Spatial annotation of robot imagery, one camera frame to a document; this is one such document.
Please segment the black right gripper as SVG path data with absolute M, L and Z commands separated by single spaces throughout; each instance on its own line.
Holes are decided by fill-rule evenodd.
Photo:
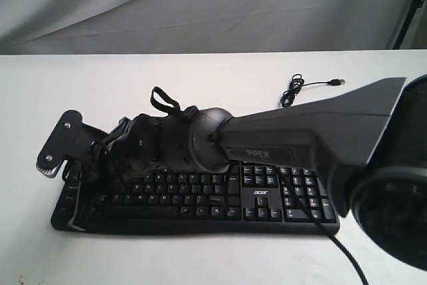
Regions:
M 109 133 L 83 122 L 80 113 L 68 113 L 63 131 L 73 132 L 63 181 L 78 182 L 73 215 L 68 227 L 85 232 L 100 208 L 98 192 L 130 191 L 134 176 L 141 175 L 157 155 L 154 119 L 140 114 L 123 118 Z

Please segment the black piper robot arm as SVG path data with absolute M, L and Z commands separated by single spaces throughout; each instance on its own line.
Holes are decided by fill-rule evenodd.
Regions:
M 110 132 L 66 111 L 46 148 L 65 187 L 58 230 L 166 236 L 325 234 L 352 214 L 396 259 L 426 269 L 426 77 L 376 81 L 338 97 L 234 117 L 182 109 Z

